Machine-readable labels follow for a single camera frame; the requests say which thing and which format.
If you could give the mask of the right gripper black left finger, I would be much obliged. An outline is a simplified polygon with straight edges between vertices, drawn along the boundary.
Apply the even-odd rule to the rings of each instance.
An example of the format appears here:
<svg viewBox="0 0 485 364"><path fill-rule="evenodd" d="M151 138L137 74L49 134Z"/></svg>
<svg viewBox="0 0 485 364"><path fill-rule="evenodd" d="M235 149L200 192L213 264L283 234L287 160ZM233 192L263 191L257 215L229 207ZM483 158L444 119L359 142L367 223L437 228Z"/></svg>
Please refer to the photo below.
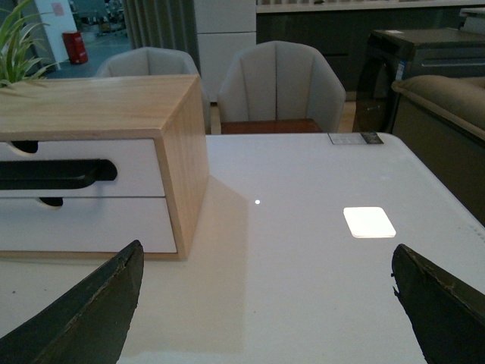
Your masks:
<svg viewBox="0 0 485 364"><path fill-rule="evenodd" d="M1 339L3 363L116 363L138 305L138 240Z"/></svg>

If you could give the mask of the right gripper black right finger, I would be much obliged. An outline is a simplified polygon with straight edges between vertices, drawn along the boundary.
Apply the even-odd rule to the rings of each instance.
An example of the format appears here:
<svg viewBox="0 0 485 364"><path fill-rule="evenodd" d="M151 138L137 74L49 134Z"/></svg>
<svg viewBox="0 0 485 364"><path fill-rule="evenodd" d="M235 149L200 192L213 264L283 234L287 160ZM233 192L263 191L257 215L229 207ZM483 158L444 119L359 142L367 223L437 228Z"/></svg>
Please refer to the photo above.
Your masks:
<svg viewBox="0 0 485 364"><path fill-rule="evenodd" d="M483 363L484 294L404 244L391 268L425 361Z"/></svg>

